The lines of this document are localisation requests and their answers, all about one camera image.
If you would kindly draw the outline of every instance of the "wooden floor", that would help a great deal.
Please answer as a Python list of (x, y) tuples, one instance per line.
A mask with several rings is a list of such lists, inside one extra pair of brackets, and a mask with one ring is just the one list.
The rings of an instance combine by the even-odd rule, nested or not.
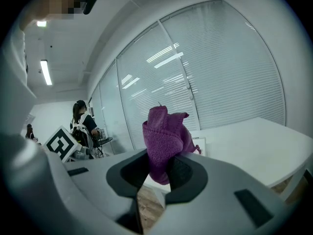
[[(287, 186), (291, 177), (285, 180), (284, 182), (274, 186), (274, 190), (277, 194), (280, 194)], [(286, 200), (287, 204), (291, 204), (294, 201), (298, 200), (303, 193), (305, 192), (306, 187), (308, 186), (305, 178), (302, 178), (297, 188)], [(164, 209), (162, 205), (157, 200), (157, 197), (150, 188), (142, 186), (139, 193), (137, 194), (139, 212), (141, 218), (142, 228), (145, 234), (153, 227), (157, 220), (161, 217)]]

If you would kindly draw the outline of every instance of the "white table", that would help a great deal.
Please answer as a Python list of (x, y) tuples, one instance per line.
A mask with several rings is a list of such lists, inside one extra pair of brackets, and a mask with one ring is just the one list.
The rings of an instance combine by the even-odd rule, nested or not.
[[(258, 117), (191, 135), (205, 138), (208, 157), (236, 165), (269, 188), (302, 169), (313, 150), (313, 139)], [(170, 191), (169, 185), (162, 186), (149, 176), (144, 184), (163, 193)]]

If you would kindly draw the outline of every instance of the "white ceiling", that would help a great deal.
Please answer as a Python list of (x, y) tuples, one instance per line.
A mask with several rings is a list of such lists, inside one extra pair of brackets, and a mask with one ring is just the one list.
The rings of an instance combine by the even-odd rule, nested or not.
[(84, 86), (98, 54), (118, 25), (150, 1), (98, 0), (89, 15), (52, 20), (47, 27), (29, 26), (25, 31), (28, 86), (46, 86), (39, 73), (42, 59), (48, 60), (53, 87), (64, 83)]

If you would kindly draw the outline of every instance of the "purple cloth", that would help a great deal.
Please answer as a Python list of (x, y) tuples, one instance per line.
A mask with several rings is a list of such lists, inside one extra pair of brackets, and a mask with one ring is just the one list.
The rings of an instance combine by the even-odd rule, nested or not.
[(159, 184), (169, 183), (165, 172), (169, 159), (181, 151), (194, 152), (191, 135), (182, 124), (189, 115), (184, 113), (168, 114), (166, 106), (153, 107), (148, 121), (142, 124), (143, 137), (149, 156), (150, 176)]

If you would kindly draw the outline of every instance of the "woman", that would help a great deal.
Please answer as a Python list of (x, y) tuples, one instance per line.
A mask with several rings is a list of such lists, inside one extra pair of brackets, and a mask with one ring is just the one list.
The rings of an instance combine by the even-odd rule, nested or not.
[(94, 137), (98, 137), (98, 127), (93, 121), (92, 117), (88, 114), (85, 114), (87, 111), (86, 103), (83, 100), (78, 100), (73, 106), (73, 119), (70, 123), (70, 128), (73, 129), (75, 124), (83, 124), (86, 126), (89, 133)]
[(31, 139), (31, 140), (35, 139), (35, 136), (34, 136), (34, 133), (33, 133), (33, 127), (31, 126), (30, 123), (27, 125), (27, 133), (26, 133), (25, 137), (27, 139)]

